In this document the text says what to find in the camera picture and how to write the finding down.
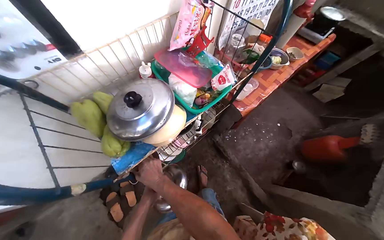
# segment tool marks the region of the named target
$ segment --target pot lid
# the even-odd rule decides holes
[[[323,7],[320,11],[324,16],[334,21],[343,21],[346,19],[345,15],[337,8]]]
[[[158,79],[137,79],[127,84],[110,103],[106,120],[119,139],[139,141],[158,131],[174,108],[174,93]]]

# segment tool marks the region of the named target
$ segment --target sandal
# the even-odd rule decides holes
[[[106,197],[106,208],[115,222],[120,222],[124,218],[124,212],[120,205],[121,199],[116,192],[111,192]]]
[[[120,183],[120,195],[125,196],[128,201],[128,205],[133,207],[137,203],[136,194],[134,193],[133,185],[130,182]]]

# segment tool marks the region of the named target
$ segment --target cooking pot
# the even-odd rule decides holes
[[[110,131],[121,140],[160,143],[184,128],[186,113],[174,105],[174,93],[167,83],[143,78],[126,84],[114,96],[106,121]]]
[[[142,141],[156,147],[168,145],[185,127],[186,111],[178,105],[174,105],[173,113],[164,126],[151,136]]]
[[[306,28],[324,36],[339,22],[345,20],[345,15],[337,8],[322,7],[315,14],[314,19]]]

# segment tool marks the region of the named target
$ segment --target glass jar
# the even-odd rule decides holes
[[[245,48],[245,41],[241,34],[235,33],[232,38],[228,41],[226,50],[224,52],[223,63],[227,64],[232,61],[235,57],[240,56]]]

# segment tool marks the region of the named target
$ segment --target small bowl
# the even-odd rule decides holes
[[[259,69],[257,69],[257,71],[261,71],[261,70],[264,70],[264,69],[268,69],[272,66],[272,58],[270,56],[268,56],[264,61],[263,63],[260,65]]]
[[[288,58],[288,55],[284,51],[282,51],[281,49],[278,49],[278,48],[272,49],[272,51],[269,54],[270,58],[272,58],[272,56],[275,56],[275,55],[277,55],[277,56],[280,55],[281,64],[275,64],[274,62],[272,62],[272,66],[270,67],[271,69],[278,70],[278,69],[290,64],[290,59]]]
[[[286,52],[288,54],[288,57],[290,58],[290,61],[292,61],[292,62],[305,57],[305,55],[302,53],[302,51],[298,47],[295,47],[295,46],[287,48]]]

